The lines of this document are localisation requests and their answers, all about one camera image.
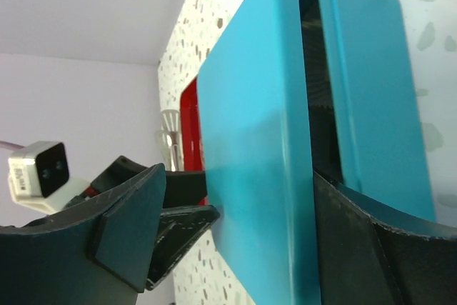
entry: white speckled tabletop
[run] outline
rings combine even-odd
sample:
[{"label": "white speckled tabletop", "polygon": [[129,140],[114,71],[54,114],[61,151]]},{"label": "white speckled tabletop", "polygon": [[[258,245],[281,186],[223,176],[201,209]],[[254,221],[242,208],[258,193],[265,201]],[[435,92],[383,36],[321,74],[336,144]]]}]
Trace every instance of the white speckled tabletop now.
[{"label": "white speckled tabletop", "polygon": [[[162,109],[179,109],[243,0],[186,0],[159,66]],[[457,0],[400,0],[438,221],[457,226]],[[253,304],[208,231],[176,267],[178,305]]]}]

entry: cable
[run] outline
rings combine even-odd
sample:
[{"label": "cable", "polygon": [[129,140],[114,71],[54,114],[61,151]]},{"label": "cable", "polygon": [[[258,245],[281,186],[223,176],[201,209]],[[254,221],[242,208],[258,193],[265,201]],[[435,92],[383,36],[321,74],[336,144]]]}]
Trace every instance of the cable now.
[{"label": "cable", "polygon": [[0,141],[0,148],[6,149],[6,150],[16,151],[16,150],[22,149],[23,147],[24,146],[21,146],[20,144]]}]

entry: camera lens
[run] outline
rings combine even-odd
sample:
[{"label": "camera lens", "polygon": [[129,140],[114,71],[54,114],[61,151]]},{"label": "camera lens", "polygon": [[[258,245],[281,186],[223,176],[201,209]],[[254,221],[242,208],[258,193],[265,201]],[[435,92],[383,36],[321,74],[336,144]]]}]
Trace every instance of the camera lens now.
[{"label": "camera lens", "polygon": [[41,175],[44,179],[49,179],[49,177],[51,176],[51,172],[49,171],[49,169],[43,169]]}]

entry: camera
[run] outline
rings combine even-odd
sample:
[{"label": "camera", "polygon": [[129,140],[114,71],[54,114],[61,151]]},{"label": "camera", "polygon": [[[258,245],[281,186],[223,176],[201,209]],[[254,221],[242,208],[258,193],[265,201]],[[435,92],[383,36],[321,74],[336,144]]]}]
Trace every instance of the camera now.
[{"label": "camera", "polygon": [[14,202],[46,214],[63,209],[89,182],[70,177],[62,142],[38,141],[11,154],[9,188]]}]

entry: gray wall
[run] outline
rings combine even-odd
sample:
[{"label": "gray wall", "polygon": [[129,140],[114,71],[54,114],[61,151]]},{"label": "gray wall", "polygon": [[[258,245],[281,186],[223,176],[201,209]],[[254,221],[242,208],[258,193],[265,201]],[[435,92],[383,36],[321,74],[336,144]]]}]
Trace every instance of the gray wall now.
[{"label": "gray wall", "polygon": [[[162,161],[156,67],[0,54],[0,82],[0,140],[63,141],[70,172],[88,180],[121,154],[144,165]],[[11,201],[8,156],[0,149],[0,225],[21,226],[41,214]],[[173,298],[168,280],[138,304]]]}]

